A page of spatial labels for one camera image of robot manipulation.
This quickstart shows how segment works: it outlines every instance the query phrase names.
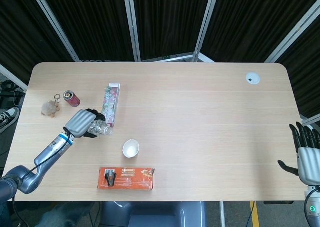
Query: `key ring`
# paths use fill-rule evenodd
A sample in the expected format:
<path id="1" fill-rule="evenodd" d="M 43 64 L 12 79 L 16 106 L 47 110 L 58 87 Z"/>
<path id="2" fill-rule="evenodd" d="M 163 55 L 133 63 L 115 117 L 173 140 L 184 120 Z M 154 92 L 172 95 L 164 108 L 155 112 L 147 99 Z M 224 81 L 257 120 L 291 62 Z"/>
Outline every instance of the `key ring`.
<path id="1" fill-rule="evenodd" d="M 60 101 L 61 101 L 60 97 L 61 97 L 61 95 L 57 93 L 57 94 L 54 96 L 55 102 L 60 103 Z"/>

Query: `plastic water bottle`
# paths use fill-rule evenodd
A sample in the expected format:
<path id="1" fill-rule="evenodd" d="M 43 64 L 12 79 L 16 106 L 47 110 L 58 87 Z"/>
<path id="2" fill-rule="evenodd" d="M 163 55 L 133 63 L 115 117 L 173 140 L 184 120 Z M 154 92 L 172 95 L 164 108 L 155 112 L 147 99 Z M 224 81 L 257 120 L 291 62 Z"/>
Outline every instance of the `plastic water bottle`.
<path id="1" fill-rule="evenodd" d="M 90 134 L 95 136 L 110 136 L 112 134 L 112 128 L 101 119 L 96 120 L 88 129 Z"/>

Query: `soda can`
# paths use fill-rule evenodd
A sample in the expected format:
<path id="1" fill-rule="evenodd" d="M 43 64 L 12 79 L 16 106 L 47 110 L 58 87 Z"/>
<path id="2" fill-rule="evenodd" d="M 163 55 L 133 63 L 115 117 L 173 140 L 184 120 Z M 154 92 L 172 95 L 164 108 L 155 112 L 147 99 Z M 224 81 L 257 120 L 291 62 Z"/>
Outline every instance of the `soda can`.
<path id="1" fill-rule="evenodd" d="M 80 99 L 71 90 L 67 90 L 66 92 L 64 92 L 63 98 L 72 107 L 78 107 L 80 105 Z"/>

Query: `teddy bear keychain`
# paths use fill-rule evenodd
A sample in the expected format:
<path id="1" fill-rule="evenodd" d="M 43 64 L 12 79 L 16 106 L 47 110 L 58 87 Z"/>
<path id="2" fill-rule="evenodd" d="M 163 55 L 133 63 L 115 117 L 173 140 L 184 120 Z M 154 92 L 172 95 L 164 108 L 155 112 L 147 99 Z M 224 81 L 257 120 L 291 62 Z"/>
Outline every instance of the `teddy bear keychain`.
<path id="1" fill-rule="evenodd" d="M 54 118 L 56 115 L 56 112 L 60 110 L 59 103 L 60 103 L 60 94 L 56 94 L 54 96 L 55 101 L 50 100 L 49 102 L 45 102 L 42 105 L 41 114 L 44 116 L 50 116 L 51 118 Z"/>

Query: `shoe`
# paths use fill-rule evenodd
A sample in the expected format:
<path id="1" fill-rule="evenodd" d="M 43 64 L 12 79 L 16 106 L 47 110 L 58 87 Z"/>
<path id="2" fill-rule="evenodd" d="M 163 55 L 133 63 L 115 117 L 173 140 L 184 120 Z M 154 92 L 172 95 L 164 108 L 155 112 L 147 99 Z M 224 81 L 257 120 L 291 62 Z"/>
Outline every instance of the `shoe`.
<path id="1" fill-rule="evenodd" d="M 0 113 L 0 135 L 17 121 L 19 114 L 20 110 L 18 108 L 11 108 L 4 113 Z"/>

